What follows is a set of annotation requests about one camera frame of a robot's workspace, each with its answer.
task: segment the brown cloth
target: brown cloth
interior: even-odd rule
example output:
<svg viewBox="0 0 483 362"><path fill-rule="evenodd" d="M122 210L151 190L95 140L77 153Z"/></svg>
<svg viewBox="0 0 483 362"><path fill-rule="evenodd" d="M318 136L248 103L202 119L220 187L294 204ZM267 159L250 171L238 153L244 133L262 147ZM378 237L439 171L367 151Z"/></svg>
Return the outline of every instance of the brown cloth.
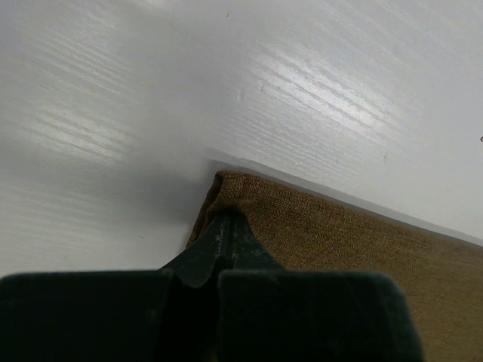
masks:
<svg viewBox="0 0 483 362"><path fill-rule="evenodd" d="M188 245L227 207L248 218L287 268L392 276L406 292L427 361L483 361L483 247L230 171L215 176Z"/></svg>

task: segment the folded fabric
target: folded fabric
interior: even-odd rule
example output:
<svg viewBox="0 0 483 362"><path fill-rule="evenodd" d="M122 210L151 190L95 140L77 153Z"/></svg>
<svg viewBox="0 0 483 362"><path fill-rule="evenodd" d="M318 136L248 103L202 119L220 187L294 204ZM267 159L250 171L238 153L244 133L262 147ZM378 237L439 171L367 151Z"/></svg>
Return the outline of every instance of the folded fabric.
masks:
<svg viewBox="0 0 483 362"><path fill-rule="evenodd" d="M286 268L394 278L406 292L428 361L483 360L483 247L231 171L215 176L188 246L224 208L243 213Z"/></svg>

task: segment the white surface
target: white surface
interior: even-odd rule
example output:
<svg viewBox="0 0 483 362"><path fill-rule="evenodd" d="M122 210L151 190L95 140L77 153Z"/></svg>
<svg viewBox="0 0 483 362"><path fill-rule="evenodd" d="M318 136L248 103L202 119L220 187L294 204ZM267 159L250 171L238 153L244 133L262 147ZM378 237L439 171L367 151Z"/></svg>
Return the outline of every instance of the white surface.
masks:
<svg viewBox="0 0 483 362"><path fill-rule="evenodd" d="M2 2L0 275L163 265L219 161L483 244L482 29L479 0Z"/></svg>

